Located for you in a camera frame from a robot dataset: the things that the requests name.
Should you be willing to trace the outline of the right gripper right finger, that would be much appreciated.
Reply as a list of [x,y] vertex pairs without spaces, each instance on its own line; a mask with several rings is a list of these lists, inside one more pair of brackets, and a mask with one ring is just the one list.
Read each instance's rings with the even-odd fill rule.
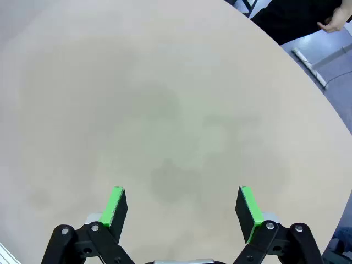
[[249,187],[238,189],[235,211],[246,243],[235,263],[262,263],[267,255],[280,263],[324,263],[309,226],[265,220]]

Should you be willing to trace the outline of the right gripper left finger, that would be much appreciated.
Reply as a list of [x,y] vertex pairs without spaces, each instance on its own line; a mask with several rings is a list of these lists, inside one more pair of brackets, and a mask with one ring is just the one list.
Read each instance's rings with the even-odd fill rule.
[[102,263],[133,263],[119,245],[127,210],[124,188],[114,187],[98,220],[79,229],[66,224],[54,228],[41,262],[85,263],[98,257]]

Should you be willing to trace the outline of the person's left hand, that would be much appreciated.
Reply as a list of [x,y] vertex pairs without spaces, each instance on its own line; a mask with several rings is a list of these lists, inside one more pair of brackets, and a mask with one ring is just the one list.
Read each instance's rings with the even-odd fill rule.
[[318,27],[327,32],[332,33],[340,31],[351,18],[351,0],[342,0],[341,5],[336,8],[333,15],[325,20],[325,24],[318,22]]

